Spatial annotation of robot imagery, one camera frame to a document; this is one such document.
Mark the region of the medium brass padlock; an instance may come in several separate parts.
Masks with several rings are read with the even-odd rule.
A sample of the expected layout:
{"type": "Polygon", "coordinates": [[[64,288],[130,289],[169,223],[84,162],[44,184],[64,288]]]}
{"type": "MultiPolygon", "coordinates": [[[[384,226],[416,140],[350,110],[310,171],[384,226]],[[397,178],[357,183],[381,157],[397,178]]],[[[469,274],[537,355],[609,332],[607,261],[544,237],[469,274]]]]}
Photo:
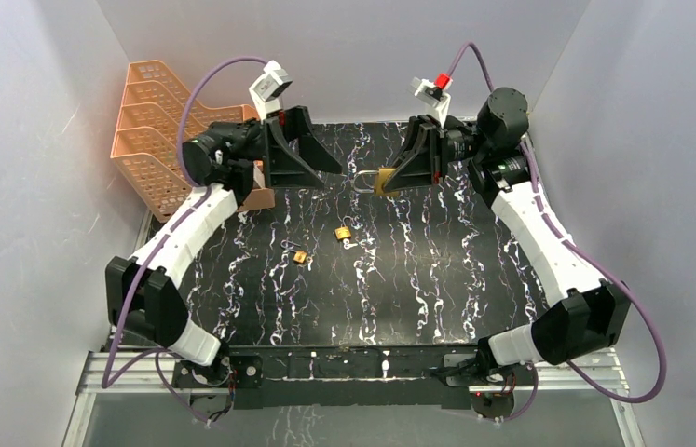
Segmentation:
{"type": "Polygon", "coordinates": [[[335,239],[341,244],[342,248],[349,250],[358,245],[356,230],[358,226],[352,216],[345,216],[341,224],[334,230],[335,239]]]}

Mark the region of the large brass padlock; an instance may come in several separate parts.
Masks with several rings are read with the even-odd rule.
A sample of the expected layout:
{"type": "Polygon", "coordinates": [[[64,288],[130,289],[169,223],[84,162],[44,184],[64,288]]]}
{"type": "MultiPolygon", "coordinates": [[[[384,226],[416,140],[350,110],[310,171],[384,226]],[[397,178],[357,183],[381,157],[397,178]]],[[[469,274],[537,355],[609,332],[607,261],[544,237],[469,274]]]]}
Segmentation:
{"type": "Polygon", "coordinates": [[[390,191],[386,188],[386,182],[394,172],[395,168],[388,167],[360,170],[350,180],[350,184],[353,191],[358,194],[397,197],[401,194],[399,191],[390,191]],[[367,187],[359,186],[359,181],[363,178],[372,178],[372,185],[367,187]]]}

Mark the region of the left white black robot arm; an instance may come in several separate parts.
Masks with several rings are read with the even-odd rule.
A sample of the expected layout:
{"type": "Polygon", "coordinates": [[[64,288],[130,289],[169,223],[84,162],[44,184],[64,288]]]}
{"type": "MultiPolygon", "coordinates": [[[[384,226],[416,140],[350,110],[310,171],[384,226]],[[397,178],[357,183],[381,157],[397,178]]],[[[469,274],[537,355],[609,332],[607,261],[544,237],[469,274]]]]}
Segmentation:
{"type": "Polygon", "coordinates": [[[212,122],[182,144],[195,183],[170,220],[128,258],[105,268],[107,317],[117,332],[133,332],[196,364],[205,386],[231,373],[221,340],[192,318],[180,288],[185,272],[212,234],[249,198],[256,165],[270,188],[322,189],[320,173],[341,164],[314,136],[309,110],[295,106],[264,120],[212,122]]]}

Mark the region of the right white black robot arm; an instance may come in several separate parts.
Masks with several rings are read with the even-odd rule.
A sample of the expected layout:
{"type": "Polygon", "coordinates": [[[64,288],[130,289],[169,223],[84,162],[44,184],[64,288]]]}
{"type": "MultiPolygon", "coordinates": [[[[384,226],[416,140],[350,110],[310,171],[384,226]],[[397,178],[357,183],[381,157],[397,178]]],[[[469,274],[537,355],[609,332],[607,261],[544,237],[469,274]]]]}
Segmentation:
{"type": "Polygon", "coordinates": [[[410,117],[403,146],[381,183],[385,193],[433,186],[456,162],[466,165],[473,190],[521,246],[544,290],[547,309],[534,322],[477,343],[473,366],[491,386],[502,385],[514,364],[558,365],[618,342],[630,301],[598,268],[570,249],[566,230],[549,216],[532,180],[522,144],[528,102],[514,88],[496,88],[476,119],[410,117]]]}

